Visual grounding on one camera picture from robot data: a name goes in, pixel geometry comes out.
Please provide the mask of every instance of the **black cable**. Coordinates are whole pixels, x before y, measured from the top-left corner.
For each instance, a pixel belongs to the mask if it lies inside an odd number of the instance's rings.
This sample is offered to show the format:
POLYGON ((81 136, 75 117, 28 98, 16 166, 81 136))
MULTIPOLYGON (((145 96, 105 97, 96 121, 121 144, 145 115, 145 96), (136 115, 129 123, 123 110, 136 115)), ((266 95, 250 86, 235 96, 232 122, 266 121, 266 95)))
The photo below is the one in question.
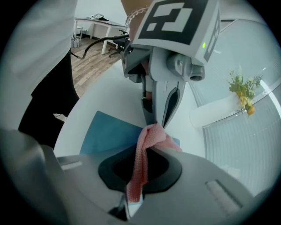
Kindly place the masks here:
POLYGON ((115 37, 103 37, 103 38, 100 38, 100 39, 94 41, 92 44, 90 44, 90 45, 85 49, 84 55, 83 55, 82 57, 80 57, 80 56, 78 56, 78 55, 75 55, 75 54, 72 53, 71 51, 70 51, 70 53, 71 53, 72 55, 74 55, 75 57, 77 57, 78 59, 84 59, 85 56, 86 56, 86 54, 87 54, 87 52, 88 52, 88 50, 89 50, 90 47, 92 47, 94 44, 100 43, 100 42, 102 42, 102 41, 104 41, 104 40, 118 40, 118 39, 128 38, 128 37, 129 37, 129 35, 126 34, 126 35, 115 36, 115 37))

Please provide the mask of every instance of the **wooden floor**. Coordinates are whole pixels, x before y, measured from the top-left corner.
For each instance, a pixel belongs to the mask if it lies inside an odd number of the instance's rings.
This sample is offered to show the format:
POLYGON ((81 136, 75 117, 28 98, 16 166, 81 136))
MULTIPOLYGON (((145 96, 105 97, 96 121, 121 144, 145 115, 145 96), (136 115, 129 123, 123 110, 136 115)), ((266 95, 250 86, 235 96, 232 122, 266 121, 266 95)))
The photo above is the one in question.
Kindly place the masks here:
MULTIPOLYGON (((82 39, 82 46, 72 48, 71 52, 78 56, 83 56, 85 49, 92 42, 94 42, 94 40, 85 37, 82 39)), ((103 43, 92 46, 83 60, 71 55, 73 83, 79 97, 83 96, 91 85, 102 76, 104 71, 120 59, 119 54, 113 55, 111 58, 108 57, 108 50, 112 47, 110 45, 107 45, 106 53, 102 55, 102 46, 103 43)))

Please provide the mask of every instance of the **yellow flower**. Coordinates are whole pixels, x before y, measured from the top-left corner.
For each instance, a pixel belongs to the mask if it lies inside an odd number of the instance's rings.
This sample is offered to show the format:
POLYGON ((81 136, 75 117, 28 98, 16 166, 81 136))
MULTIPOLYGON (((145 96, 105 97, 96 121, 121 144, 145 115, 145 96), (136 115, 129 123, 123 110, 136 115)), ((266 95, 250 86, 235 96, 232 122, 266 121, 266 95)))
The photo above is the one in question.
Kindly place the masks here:
POLYGON ((239 97, 242 97, 242 91, 237 91, 236 94, 237 94, 239 97))
POLYGON ((248 103, 248 98, 245 96, 241 96, 240 101, 241 101, 242 108, 245 108, 245 105, 248 103))
POLYGON ((255 107, 253 105, 251 105, 250 109, 247 110, 247 114, 250 116, 250 115, 254 114, 255 110, 256 110, 255 107))
POLYGON ((247 104, 248 106, 252 106, 252 101, 249 98, 247 98, 247 104))

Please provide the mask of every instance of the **green plant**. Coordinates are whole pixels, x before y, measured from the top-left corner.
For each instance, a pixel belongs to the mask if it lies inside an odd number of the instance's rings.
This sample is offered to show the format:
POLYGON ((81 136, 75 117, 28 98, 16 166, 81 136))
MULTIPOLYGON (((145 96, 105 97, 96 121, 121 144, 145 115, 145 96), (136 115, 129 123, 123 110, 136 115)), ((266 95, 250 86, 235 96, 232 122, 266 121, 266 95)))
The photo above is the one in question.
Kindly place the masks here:
POLYGON ((246 82, 244 82, 241 72, 235 75, 234 70, 231 70, 230 76, 232 83, 229 82, 229 91, 236 92, 241 101, 241 109, 246 109, 248 115, 252 115, 255 112, 252 100, 255 97, 255 89, 260 86, 262 76, 248 77, 246 82))

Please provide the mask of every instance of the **black pants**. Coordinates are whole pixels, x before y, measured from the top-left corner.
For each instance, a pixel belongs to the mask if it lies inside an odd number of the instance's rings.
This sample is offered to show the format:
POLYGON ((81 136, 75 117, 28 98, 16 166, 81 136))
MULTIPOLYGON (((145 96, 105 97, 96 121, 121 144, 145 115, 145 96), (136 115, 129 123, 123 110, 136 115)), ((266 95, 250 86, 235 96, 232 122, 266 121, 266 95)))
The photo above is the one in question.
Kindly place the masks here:
POLYGON ((33 91, 19 130, 34 137, 40 144, 54 148, 64 122, 53 114, 68 116, 78 100, 69 52, 33 91))

